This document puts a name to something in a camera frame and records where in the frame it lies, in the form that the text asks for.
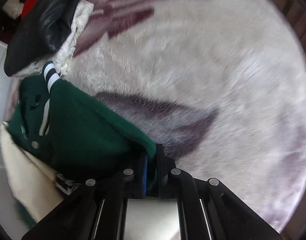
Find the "green varsity jacket cream sleeves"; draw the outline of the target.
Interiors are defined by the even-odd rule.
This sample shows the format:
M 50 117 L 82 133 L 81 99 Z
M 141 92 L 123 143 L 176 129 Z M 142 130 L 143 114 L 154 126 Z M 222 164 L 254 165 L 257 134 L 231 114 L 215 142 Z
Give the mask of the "green varsity jacket cream sleeves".
M 1 124 L 11 192 L 34 225 L 66 195 L 127 162 L 147 167 L 155 143 L 103 103 L 60 78 L 51 61 L 26 77 L 13 116 Z

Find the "floral purple bed blanket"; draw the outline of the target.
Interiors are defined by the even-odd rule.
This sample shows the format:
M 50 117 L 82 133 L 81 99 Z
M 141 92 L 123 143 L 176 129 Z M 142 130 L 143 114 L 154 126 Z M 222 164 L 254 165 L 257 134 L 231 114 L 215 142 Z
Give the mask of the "floral purple bed blanket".
M 269 0 L 88 0 L 61 71 L 281 232 L 306 188 L 306 59 Z

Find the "folded black leather garment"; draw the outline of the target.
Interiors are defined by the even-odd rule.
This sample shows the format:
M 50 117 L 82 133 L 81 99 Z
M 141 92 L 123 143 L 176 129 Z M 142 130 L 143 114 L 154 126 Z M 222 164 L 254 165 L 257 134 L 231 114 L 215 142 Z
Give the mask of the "folded black leather garment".
M 4 72 L 10 77 L 34 61 L 59 51 L 80 0 L 37 0 L 7 47 Z

